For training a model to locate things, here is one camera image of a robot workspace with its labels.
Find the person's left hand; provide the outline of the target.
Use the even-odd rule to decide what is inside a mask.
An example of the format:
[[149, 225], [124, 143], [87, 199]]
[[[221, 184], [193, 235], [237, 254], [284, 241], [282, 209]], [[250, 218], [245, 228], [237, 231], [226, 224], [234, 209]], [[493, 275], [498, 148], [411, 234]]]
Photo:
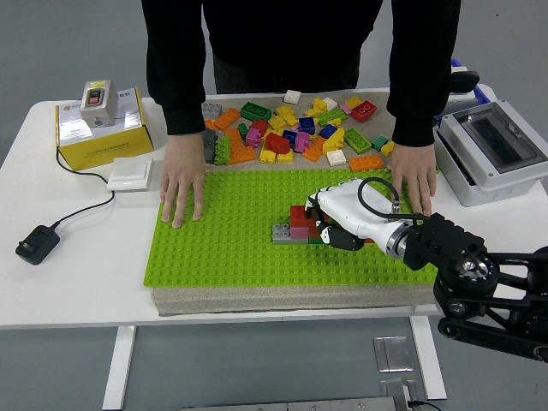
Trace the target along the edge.
[[389, 170], [392, 185], [398, 193], [402, 191], [403, 184], [406, 184], [412, 210], [430, 216], [432, 197], [437, 190], [434, 146], [411, 147], [395, 144]]

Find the person's right hand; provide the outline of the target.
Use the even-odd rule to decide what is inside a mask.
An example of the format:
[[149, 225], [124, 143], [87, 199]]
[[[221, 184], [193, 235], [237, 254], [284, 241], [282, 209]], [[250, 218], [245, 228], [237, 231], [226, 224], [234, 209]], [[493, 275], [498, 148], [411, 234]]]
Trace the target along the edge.
[[185, 218], [188, 195], [194, 193], [193, 220], [204, 210], [206, 161], [201, 134], [172, 135], [164, 153], [160, 182], [160, 201], [164, 205], [162, 221], [180, 228]]

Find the robot right hand white shell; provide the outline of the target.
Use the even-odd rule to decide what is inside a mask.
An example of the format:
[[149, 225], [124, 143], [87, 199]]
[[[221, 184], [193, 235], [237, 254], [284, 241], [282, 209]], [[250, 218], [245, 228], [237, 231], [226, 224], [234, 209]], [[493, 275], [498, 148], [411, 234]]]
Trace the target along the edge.
[[370, 186], [378, 178], [353, 178], [336, 186], [321, 188], [308, 197], [306, 217], [315, 222], [323, 243], [358, 251], [372, 240], [394, 259], [405, 254], [410, 218], [399, 213], [400, 201], [389, 200]]

